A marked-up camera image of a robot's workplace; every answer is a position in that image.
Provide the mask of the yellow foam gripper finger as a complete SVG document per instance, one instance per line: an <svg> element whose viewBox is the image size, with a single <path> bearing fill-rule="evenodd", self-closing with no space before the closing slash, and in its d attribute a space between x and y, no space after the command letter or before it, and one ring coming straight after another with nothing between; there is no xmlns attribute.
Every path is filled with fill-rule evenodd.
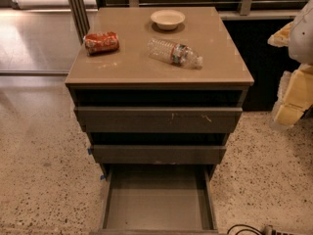
<svg viewBox="0 0 313 235"><path fill-rule="evenodd" d="M293 72L285 71L274 105L274 122L293 126L313 105L313 66L301 64Z"/></svg>
<svg viewBox="0 0 313 235"><path fill-rule="evenodd" d="M292 23L287 23L281 29L272 34L267 43L274 47L288 47Z"/></svg>

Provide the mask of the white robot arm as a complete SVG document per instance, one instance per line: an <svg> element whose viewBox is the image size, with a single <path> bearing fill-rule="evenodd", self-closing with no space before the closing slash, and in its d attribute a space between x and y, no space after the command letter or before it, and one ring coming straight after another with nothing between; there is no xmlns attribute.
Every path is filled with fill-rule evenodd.
<svg viewBox="0 0 313 235"><path fill-rule="evenodd" d="M287 47L290 58L300 63L297 70L283 73L272 109L272 127L285 130L313 106L313 0L292 22L272 34L268 44Z"/></svg>

